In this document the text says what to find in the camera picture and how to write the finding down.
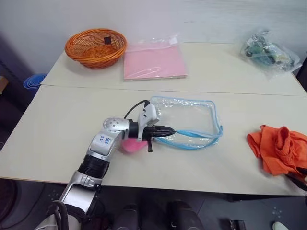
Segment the wicker basket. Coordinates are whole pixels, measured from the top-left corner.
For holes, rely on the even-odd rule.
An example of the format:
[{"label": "wicker basket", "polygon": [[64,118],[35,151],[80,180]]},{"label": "wicker basket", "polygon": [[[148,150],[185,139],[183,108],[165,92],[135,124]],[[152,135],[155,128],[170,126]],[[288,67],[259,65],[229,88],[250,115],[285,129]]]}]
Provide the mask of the wicker basket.
[{"label": "wicker basket", "polygon": [[114,65],[125,52],[125,37],[109,29],[92,29],[72,36],[65,45],[66,54],[90,69]]}]

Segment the dark floor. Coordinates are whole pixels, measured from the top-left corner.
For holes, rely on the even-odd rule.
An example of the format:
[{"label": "dark floor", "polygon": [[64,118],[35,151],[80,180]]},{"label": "dark floor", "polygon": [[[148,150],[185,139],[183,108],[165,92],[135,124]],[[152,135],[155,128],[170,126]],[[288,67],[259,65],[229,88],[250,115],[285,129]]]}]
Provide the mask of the dark floor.
[{"label": "dark floor", "polygon": [[[0,228],[8,227],[21,220],[33,203],[43,193],[28,218],[9,228],[11,230],[32,230],[45,217],[46,209],[53,199],[58,199],[64,185],[18,181],[19,194],[12,213],[1,223]],[[172,200],[187,202],[198,213],[206,230],[229,230],[229,219],[244,220],[247,230],[271,230],[274,221],[280,221],[290,230],[307,229],[307,207],[305,198],[280,197],[262,200],[229,202],[225,194],[127,188],[103,187],[100,199],[105,204],[106,213],[117,214],[129,203],[137,203],[140,197],[151,200],[165,211]]]}]

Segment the white table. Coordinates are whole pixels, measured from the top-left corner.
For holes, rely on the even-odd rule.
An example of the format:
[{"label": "white table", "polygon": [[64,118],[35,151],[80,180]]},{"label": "white table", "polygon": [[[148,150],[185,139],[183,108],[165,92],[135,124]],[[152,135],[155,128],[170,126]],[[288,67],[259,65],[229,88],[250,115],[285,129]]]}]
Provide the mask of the white table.
[{"label": "white table", "polygon": [[103,120],[153,95],[213,100],[224,128],[218,144],[186,151],[157,143],[114,154],[105,185],[207,192],[303,195],[262,170],[246,135],[267,124],[307,133],[307,97],[41,86],[0,153],[0,176],[67,183]]},{"label": "white table", "polygon": [[181,50],[189,72],[185,79],[123,81],[123,59],[107,69],[90,70],[63,52],[42,84],[101,89],[306,96],[292,74],[269,82],[262,72],[242,61],[232,45],[184,43]]}]

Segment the pink paper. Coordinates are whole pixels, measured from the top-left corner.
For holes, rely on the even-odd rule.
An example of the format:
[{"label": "pink paper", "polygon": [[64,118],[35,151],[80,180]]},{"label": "pink paper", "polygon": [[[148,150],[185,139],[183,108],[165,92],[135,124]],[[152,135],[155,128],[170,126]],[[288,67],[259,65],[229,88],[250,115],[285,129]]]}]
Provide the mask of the pink paper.
[{"label": "pink paper", "polygon": [[184,78],[186,75],[179,46],[125,53],[124,80]]},{"label": "pink paper", "polygon": [[121,142],[126,153],[135,153],[147,145],[147,141],[137,141],[136,139],[127,139]]}]

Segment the orange rag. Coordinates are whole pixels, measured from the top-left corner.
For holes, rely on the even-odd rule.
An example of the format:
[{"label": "orange rag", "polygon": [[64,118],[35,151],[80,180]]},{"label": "orange rag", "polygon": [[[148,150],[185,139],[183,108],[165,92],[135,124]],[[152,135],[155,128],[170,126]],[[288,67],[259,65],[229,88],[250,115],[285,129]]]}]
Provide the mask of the orange rag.
[{"label": "orange rag", "polygon": [[247,140],[256,157],[262,158],[263,169],[274,176],[292,172],[304,181],[296,167],[307,168],[307,136],[287,127],[260,129],[248,134]]}]

